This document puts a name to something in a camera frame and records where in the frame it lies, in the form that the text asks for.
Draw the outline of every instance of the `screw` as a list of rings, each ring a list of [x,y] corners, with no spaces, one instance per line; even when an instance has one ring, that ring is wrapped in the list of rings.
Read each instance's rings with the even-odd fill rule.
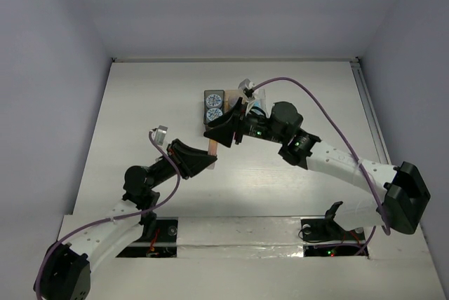
[[[308,225],[308,224],[305,224],[305,225],[302,227],[302,233],[305,234],[305,235],[311,234],[311,226]]]
[[[176,234],[177,234],[177,228],[176,228],[176,226],[170,226],[169,228],[168,228],[168,235],[169,236],[176,236]]]

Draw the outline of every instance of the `cable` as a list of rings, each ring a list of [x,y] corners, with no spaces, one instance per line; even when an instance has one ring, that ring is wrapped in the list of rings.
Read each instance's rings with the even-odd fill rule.
[[[154,148],[156,148],[156,150],[159,153],[162,154],[162,156],[168,161],[168,163],[170,163],[172,165],[173,169],[175,170],[176,175],[177,175],[177,181],[176,181],[175,188],[172,190],[170,195],[168,195],[168,197],[165,200],[163,200],[159,204],[156,204],[154,207],[149,207],[148,209],[142,210],[142,211],[139,211],[139,212],[133,212],[133,213],[130,213],[130,214],[123,214],[123,215],[120,215],[120,216],[117,216],[117,217],[113,217],[112,219],[108,217],[108,218],[99,219],[97,221],[92,221],[91,223],[83,225],[82,227],[73,230],[71,233],[68,233],[67,235],[65,235],[64,237],[59,239],[48,250],[47,254],[43,258],[41,267],[39,268],[39,272],[37,273],[37,277],[36,277],[36,297],[37,297],[37,300],[43,300],[42,299],[42,294],[41,294],[41,279],[42,279],[43,269],[45,268],[45,265],[47,264],[48,260],[50,259],[50,256],[52,255],[52,253],[54,253],[56,248],[60,244],[62,244],[65,240],[67,240],[68,238],[70,238],[73,235],[77,234],[78,232],[83,231],[84,229],[90,228],[91,226],[100,225],[100,224],[107,223],[107,222],[113,221],[113,220],[117,220],[118,221],[120,219],[125,219],[125,218],[129,218],[129,217],[134,217],[134,216],[147,214],[148,212],[151,212],[151,211],[157,209],[158,207],[161,207],[162,205],[166,204],[173,197],[173,195],[175,195],[177,189],[180,186],[180,182],[181,182],[180,170],[177,168],[176,164],[172,161],[172,159],[167,154],[165,154],[164,151],[161,149],[161,147],[159,147],[157,145],[157,143],[154,141],[154,139],[152,138],[152,130],[149,131],[148,138],[149,138],[149,141],[154,146]]]
[[[154,233],[154,238],[152,239],[151,243],[149,244],[147,254],[152,253],[154,251],[154,243],[157,241],[157,236],[159,236],[160,231],[161,231],[161,229],[157,229],[156,232]]]
[[[365,252],[365,248],[368,246],[368,243],[373,239],[374,232],[376,232],[376,227],[373,227],[373,230],[371,231],[371,234],[368,236],[368,239],[365,241],[365,244],[360,248],[360,250],[354,255],[358,256],[360,253]]]
[[[265,118],[267,117],[267,114],[265,113],[265,111],[263,109],[261,109],[260,107],[253,106],[253,107],[251,107],[250,112],[252,112],[252,110],[262,113]]]
[[[268,79],[267,81],[263,81],[260,84],[256,85],[254,88],[252,88],[251,90],[256,91],[259,88],[261,88],[262,86],[265,86],[267,84],[273,83],[275,81],[290,81],[291,83],[296,84],[297,86],[299,86],[301,89],[303,89],[303,91],[306,92],[306,94],[308,94],[308,96],[315,102],[316,106],[318,106],[318,108],[321,110],[321,112],[324,114],[324,116],[326,117],[326,119],[329,121],[329,123],[334,127],[335,131],[338,133],[338,135],[342,138],[344,144],[346,144],[346,146],[348,147],[349,151],[351,152],[352,157],[354,158],[354,160],[357,163],[360,163],[360,158],[358,157],[356,151],[354,150],[353,146],[349,143],[349,140],[346,138],[346,136],[343,134],[343,132],[338,128],[337,124],[334,122],[334,120],[329,116],[328,112],[324,109],[323,105],[318,101],[318,99],[313,95],[312,92],[309,91],[308,88],[306,88],[304,85],[302,85],[299,81],[296,81],[295,79],[292,78],[288,78],[288,77],[276,77],[276,78],[272,78],[272,79]],[[363,174],[363,176],[366,179],[366,182],[368,183],[368,186],[371,190],[371,193],[376,201],[376,204],[379,208],[380,211],[380,215],[382,217],[383,222],[385,223],[385,226],[382,226],[385,234],[387,236],[389,236],[391,234],[391,230],[390,230],[390,225],[388,222],[388,217],[387,217],[387,213],[385,212],[384,206],[382,205],[382,202],[380,201],[380,197],[377,194],[374,184],[371,181],[370,175],[368,174],[368,172],[365,169],[365,166],[363,166],[363,164],[360,164],[360,170]],[[373,232],[371,233],[371,236],[368,237],[367,241],[365,242],[365,247],[366,245],[368,245],[368,243],[370,242],[370,239],[372,238],[372,235],[374,235],[374,231],[375,231],[375,227],[373,228]]]
[[[360,248],[359,245],[354,243],[340,243],[340,244],[325,244],[325,245],[315,245],[315,248],[322,248],[322,247],[340,247],[340,246],[354,246],[357,248]]]
[[[360,240],[358,239],[357,235],[353,231],[350,231],[349,233],[357,240],[357,244],[360,246]]]
[[[303,229],[300,230],[300,232],[297,233],[297,236],[300,238],[300,240],[302,240],[305,243],[309,243],[309,244],[319,244],[319,243],[327,243],[329,240],[305,240],[302,236],[301,233],[304,233],[302,231]],[[346,233],[342,232],[343,234],[343,239],[341,240],[342,243],[344,242],[344,240],[346,239]]]

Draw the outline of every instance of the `gray wall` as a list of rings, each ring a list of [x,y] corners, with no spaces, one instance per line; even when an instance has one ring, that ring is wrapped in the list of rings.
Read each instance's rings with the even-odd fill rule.
[[[0,297],[26,300],[71,211],[110,59],[81,0],[0,9]]]
[[[449,0],[398,0],[363,56],[391,159],[419,166],[431,201],[423,218],[449,295]]]
[[[84,0],[114,57],[353,57],[395,0]]]

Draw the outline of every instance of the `orange wire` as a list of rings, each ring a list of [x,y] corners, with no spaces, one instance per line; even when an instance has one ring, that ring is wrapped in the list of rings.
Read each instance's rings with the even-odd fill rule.
[[[357,240],[357,244],[360,246],[360,240],[358,239],[357,235],[353,231],[350,231],[349,233]]]
[[[156,230],[156,233],[154,234],[154,238],[153,238],[152,242],[149,244],[149,249],[148,249],[148,252],[147,252],[147,253],[150,253],[150,252],[153,252],[153,251],[154,251],[153,245],[154,245],[154,243],[155,243],[156,240],[157,240],[157,236],[158,236],[158,234],[159,234],[159,231],[160,231],[160,229],[157,229],[157,230]]]

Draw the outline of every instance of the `robotic arm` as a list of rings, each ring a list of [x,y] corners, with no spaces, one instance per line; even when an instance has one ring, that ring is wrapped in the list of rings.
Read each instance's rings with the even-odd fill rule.
[[[250,90],[246,91],[248,97],[251,94]],[[415,232],[430,194],[414,165],[404,162],[400,167],[394,167],[363,159],[356,162],[351,154],[301,129],[303,117],[289,102],[277,102],[270,117],[256,107],[249,111],[247,108],[243,98],[239,98],[231,110],[208,124],[204,136],[226,147],[231,147],[233,141],[239,144],[244,135],[279,143],[279,155],[287,163],[322,172],[371,193],[360,171],[363,165],[382,201],[387,219],[381,217],[372,197],[340,210],[343,202],[339,201],[323,218],[301,219],[302,229],[307,229],[303,231],[304,236],[333,240],[335,229],[349,231],[384,225],[386,221],[398,232]],[[166,129],[160,126],[154,139],[159,139],[162,144],[165,132]],[[107,217],[84,226],[84,232],[68,243],[62,242],[75,232],[50,247],[34,285],[38,299],[41,299],[40,294],[47,300],[85,299],[91,288],[91,278],[95,277],[101,263],[116,257],[142,234],[153,233],[156,215],[146,211],[155,208],[159,199],[159,193],[153,188],[178,172],[183,179],[193,177],[216,160],[216,156],[188,147],[176,139],[168,145],[167,156],[155,164],[129,168],[123,186],[126,192]]]
[[[335,222],[349,231],[358,227],[384,225],[387,221],[398,232],[415,232],[430,193],[414,165],[404,162],[400,167],[395,167],[363,159],[356,162],[351,154],[301,129],[302,121],[303,117],[289,102],[274,104],[270,117],[267,117],[258,109],[247,112],[247,104],[243,104],[243,98],[240,98],[231,110],[208,124],[210,129],[204,132],[204,136],[226,147],[230,147],[233,140],[239,144],[244,135],[279,143],[279,155],[289,164],[322,172],[371,193],[359,168],[363,165],[382,201],[387,220],[381,217],[372,197],[346,206],[343,212],[337,212],[343,203],[336,202],[326,212],[327,218],[323,219],[323,223],[317,225],[314,222],[315,229],[308,229],[306,234],[326,232],[329,222]]]
[[[160,145],[165,133],[166,128],[162,126],[154,133],[154,139]],[[191,148],[178,139],[168,145],[167,154],[150,167],[135,165],[128,168],[123,198],[107,213],[106,218],[88,224],[79,236],[71,238],[68,243],[60,243],[62,239],[50,246],[47,260],[44,260],[36,280],[39,289],[34,284],[38,299],[43,296],[47,300],[84,300],[100,265],[104,266],[103,263],[116,257],[142,234],[149,236],[153,233],[156,214],[145,212],[153,209],[159,199],[160,194],[153,188],[177,172],[181,178],[189,179],[217,160],[207,151]]]

